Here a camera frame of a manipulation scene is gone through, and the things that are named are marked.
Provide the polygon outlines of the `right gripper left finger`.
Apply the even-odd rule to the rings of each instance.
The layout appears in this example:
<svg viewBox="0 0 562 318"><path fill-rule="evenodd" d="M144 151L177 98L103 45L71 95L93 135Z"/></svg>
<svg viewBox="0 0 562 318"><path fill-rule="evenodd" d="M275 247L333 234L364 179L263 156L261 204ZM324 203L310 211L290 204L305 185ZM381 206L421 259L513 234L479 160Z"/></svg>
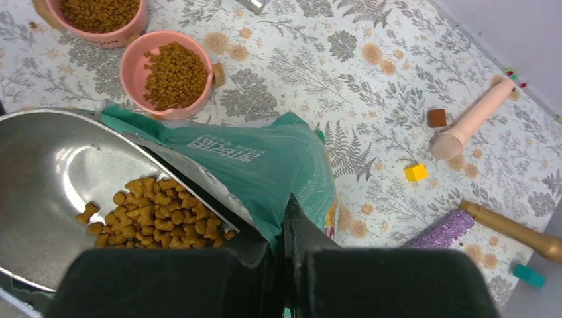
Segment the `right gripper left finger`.
<svg viewBox="0 0 562 318"><path fill-rule="evenodd" d="M68 268L47 317L279 317L268 243L239 232L219 248L92 249Z"/></svg>

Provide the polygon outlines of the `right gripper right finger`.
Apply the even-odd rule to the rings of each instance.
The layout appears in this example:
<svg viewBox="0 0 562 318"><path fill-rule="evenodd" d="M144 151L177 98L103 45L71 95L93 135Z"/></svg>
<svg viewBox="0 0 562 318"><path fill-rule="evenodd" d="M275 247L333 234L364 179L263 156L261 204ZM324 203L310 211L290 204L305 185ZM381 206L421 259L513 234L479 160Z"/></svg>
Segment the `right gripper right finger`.
<svg viewBox="0 0 562 318"><path fill-rule="evenodd" d="M284 220L292 317L498 317L483 276L450 249L343 248L295 197Z"/></svg>

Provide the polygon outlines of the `metal scissors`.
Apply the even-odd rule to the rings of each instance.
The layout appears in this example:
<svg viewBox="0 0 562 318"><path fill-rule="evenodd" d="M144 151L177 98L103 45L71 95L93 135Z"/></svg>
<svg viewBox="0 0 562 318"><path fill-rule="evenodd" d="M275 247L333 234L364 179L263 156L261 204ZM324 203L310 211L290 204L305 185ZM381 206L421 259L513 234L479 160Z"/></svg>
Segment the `metal scissors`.
<svg viewBox="0 0 562 318"><path fill-rule="evenodd" d="M1 272L55 292L94 237L75 217L102 221L128 181L180 177L147 148L87 111L31 109L1 117Z"/></svg>

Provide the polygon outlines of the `green silver pet food bag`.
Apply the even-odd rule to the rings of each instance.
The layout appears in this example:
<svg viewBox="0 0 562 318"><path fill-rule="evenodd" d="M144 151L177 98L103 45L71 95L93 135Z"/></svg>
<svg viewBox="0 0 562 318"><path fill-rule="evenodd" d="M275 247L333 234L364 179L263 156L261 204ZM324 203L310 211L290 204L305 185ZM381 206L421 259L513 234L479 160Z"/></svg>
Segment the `green silver pet food bag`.
<svg viewBox="0 0 562 318"><path fill-rule="evenodd" d="M106 101L95 116L153 152L175 178L195 182L273 249L291 197L315 228L333 238L339 200L329 156L322 133L296 114L241 125L167 124Z"/></svg>

